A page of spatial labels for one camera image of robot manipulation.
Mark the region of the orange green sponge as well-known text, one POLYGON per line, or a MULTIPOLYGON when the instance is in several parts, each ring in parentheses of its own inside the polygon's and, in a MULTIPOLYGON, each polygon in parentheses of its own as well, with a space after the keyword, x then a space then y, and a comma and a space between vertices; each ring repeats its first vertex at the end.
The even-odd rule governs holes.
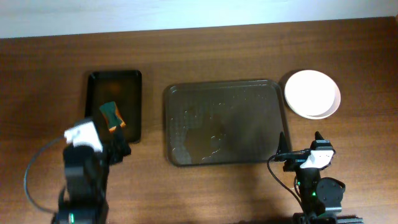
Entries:
POLYGON ((107 102, 101 105, 99 107, 99 110, 101 111, 101 114, 106 121, 106 125, 110 133, 114 133, 118 127, 123 128, 126 126, 126 123, 123 120, 119 109, 114 101, 107 102))

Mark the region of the white plate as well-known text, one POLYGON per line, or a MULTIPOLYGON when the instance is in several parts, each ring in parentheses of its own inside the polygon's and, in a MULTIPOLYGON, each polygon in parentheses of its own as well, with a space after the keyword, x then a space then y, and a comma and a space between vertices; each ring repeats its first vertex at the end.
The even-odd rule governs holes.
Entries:
POLYGON ((328 75, 316 70, 301 70, 291 75, 284 87, 285 100, 290 95, 341 98, 337 84, 328 75))
POLYGON ((309 95, 287 96, 286 102, 290 109, 299 116, 307 119, 325 119, 340 107, 341 98, 309 95))

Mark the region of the white plate top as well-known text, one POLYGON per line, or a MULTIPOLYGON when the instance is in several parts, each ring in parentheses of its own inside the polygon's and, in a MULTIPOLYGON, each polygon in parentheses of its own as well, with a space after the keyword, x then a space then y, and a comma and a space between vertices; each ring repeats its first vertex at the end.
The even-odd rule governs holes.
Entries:
POLYGON ((340 107, 341 98, 309 95, 287 96, 286 102, 290 109, 299 116, 307 119, 325 119, 340 107))

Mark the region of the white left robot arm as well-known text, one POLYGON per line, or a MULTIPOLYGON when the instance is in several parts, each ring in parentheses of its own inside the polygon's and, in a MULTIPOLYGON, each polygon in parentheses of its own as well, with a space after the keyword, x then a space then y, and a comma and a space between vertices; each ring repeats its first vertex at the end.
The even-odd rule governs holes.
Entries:
POLYGON ((122 128, 123 121, 112 121, 112 140, 103 144, 92 119, 84 119, 64 132, 63 150, 66 186, 58 197, 54 223, 105 223, 109 205, 106 200, 109 167, 131 154, 122 128))

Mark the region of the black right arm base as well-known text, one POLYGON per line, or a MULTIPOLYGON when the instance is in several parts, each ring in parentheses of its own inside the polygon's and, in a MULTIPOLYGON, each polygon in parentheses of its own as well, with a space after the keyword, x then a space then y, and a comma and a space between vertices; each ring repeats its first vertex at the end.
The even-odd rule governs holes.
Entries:
POLYGON ((292 218, 293 224, 364 224, 363 218, 355 215, 341 216, 329 215, 325 217, 305 218, 301 213, 295 213, 292 218))

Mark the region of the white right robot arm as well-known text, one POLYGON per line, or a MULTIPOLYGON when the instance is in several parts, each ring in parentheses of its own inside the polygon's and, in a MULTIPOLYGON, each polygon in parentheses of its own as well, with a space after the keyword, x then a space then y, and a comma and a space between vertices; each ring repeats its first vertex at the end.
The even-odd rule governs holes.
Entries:
POLYGON ((301 213, 295 213, 293 223, 337 223, 342 211, 341 201, 345 184, 331 177, 322 178, 320 172, 331 165, 335 155, 332 144, 317 131, 308 149, 289 151, 284 133, 280 133, 275 155, 268 161, 283 162, 284 172, 295 172, 294 188, 287 189, 298 201, 301 213))

